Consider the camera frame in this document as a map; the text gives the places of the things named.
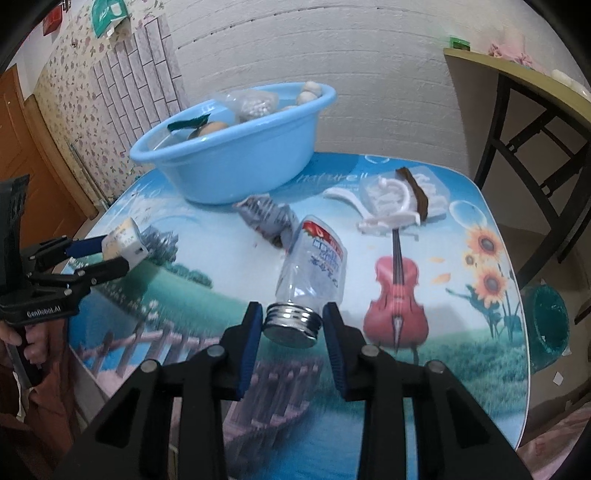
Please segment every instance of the silver metal lid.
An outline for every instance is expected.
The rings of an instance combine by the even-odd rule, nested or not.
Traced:
[[[322,320],[314,310],[295,303],[273,303],[262,327],[265,336],[290,348],[310,348],[318,341]]]

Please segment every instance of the plastic bottle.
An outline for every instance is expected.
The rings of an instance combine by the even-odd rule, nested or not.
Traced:
[[[275,296],[267,308],[265,336],[292,348],[316,344],[326,303],[343,299],[347,251],[321,220],[308,215],[287,252]]]

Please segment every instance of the door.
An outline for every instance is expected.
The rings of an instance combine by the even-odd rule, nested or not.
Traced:
[[[21,247],[55,236],[73,236],[86,218],[53,179],[33,142],[13,66],[0,77],[0,180],[27,173],[31,179],[21,222]]]

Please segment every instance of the yellow tabletop edge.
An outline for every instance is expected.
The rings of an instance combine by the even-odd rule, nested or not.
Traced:
[[[564,110],[591,131],[591,102],[552,77],[509,60],[474,51],[444,48],[447,57],[468,60],[502,72]]]

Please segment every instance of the bag of white beads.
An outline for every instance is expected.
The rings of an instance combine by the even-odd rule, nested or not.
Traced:
[[[275,113],[279,105],[279,95],[264,90],[234,90],[217,93],[213,98],[234,112],[238,123]]]

